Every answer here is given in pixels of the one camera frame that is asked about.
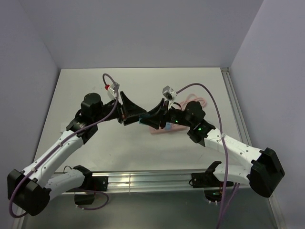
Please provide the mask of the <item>teal plug adapter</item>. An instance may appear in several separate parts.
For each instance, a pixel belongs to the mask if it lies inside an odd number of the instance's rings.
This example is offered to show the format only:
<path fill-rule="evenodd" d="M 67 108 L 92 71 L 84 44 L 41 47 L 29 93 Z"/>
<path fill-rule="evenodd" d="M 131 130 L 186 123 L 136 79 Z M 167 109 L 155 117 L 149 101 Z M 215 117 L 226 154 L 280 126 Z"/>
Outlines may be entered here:
<path fill-rule="evenodd" d="M 148 124 L 149 118 L 150 118 L 149 114 L 141 115 L 141 116 L 139 116 L 139 123 L 142 125 L 149 125 Z"/>

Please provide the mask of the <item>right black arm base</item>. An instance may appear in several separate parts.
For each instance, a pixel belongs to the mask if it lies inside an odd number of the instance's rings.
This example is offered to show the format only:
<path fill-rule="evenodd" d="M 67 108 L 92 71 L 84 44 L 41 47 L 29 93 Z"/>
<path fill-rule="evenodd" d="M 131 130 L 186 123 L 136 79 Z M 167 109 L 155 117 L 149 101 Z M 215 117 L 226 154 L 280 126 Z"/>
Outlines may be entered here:
<path fill-rule="evenodd" d="M 221 163 L 220 161 L 214 161 L 205 172 L 191 173 L 191 179 L 188 182 L 193 188 L 214 188 L 213 190 L 204 191 L 204 196 L 209 204 L 218 205 L 222 199 L 224 182 L 214 175 L 216 168 Z"/>

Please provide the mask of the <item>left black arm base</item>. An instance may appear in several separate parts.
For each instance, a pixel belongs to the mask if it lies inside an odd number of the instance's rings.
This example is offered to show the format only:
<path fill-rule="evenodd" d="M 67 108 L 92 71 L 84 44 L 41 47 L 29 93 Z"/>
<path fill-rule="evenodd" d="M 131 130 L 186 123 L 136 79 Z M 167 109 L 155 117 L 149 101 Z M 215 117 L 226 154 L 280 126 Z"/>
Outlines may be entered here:
<path fill-rule="evenodd" d="M 78 208 L 98 210 L 105 207 L 109 202 L 109 195 L 105 193 L 108 187 L 108 180 L 107 176 L 92 176 L 85 187 L 73 188 L 68 190 L 67 193 L 74 193 L 74 203 Z M 87 205 L 94 203 L 98 195 L 104 196 L 105 202 L 98 207 L 87 207 Z"/>

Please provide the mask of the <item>light blue charger plug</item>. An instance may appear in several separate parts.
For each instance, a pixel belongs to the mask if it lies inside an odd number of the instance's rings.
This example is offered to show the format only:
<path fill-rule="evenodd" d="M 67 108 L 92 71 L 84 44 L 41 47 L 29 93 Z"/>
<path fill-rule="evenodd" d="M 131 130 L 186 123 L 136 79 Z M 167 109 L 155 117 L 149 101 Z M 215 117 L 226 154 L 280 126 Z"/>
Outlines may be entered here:
<path fill-rule="evenodd" d="M 171 123 L 166 123 L 164 130 L 169 131 L 172 129 L 172 124 Z"/>

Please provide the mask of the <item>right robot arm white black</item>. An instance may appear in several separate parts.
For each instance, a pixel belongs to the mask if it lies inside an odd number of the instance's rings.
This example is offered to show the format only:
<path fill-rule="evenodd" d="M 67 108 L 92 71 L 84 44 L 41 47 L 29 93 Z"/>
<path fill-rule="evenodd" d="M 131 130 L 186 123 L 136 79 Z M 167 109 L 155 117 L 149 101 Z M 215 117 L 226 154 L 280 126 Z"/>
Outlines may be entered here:
<path fill-rule="evenodd" d="M 206 171 L 207 183 L 217 186 L 220 182 L 249 185 L 258 195 L 268 198 L 282 178 L 284 169 L 276 152 L 246 145 L 205 120 L 205 112 L 199 102 L 189 102 L 185 109 L 169 108 L 168 102 L 161 102 L 140 118 L 140 123 L 154 129 L 164 128 L 167 123 L 186 126 L 189 138 L 196 144 L 231 156 L 239 165 L 226 166 L 224 162 L 213 162 Z"/>

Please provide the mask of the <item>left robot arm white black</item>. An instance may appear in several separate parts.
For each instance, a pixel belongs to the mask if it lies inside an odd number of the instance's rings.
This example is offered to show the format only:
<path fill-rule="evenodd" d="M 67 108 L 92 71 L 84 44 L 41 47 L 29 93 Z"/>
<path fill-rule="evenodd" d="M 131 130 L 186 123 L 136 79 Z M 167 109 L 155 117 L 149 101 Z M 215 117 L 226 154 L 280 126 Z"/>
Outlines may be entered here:
<path fill-rule="evenodd" d="M 92 172 L 83 166 L 75 166 L 68 173 L 53 177 L 59 166 L 76 150 L 86 144 L 97 132 L 97 124 L 117 119 L 129 125 L 139 120 L 146 110 L 133 103 L 124 92 L 103 104 L 97 93 L 85 95 L 75 118 L 57 142 L 39 159 L 22 171 L 12 170 L 7 177 L 9 212 L 13 218 L 12 205 L 36 216 L 50 200 L 71 189 L 88 191 L 92 187 Z"/>

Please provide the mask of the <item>pink power strip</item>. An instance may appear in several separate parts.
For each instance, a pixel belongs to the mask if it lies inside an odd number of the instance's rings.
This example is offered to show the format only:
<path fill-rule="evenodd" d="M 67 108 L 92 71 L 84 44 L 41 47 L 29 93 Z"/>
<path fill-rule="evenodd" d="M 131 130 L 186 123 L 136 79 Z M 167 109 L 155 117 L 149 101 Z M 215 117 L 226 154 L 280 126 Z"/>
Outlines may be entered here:
<path fill-rule="evenodd" d="M 186 130 L 187 127 L 183 125 L 177 125 L 177 124 L 171 124 L 167 123 L 165 128 L 159 128 L 159 129 L 154 129 L 152 127 L 149 127 L 149 131 L 151 135 L 156 135 L 156 134 L 164 134 L 164 133 L 169 133 L 169 132 L 178 132 L 178 131 L 184 131 Z"/>

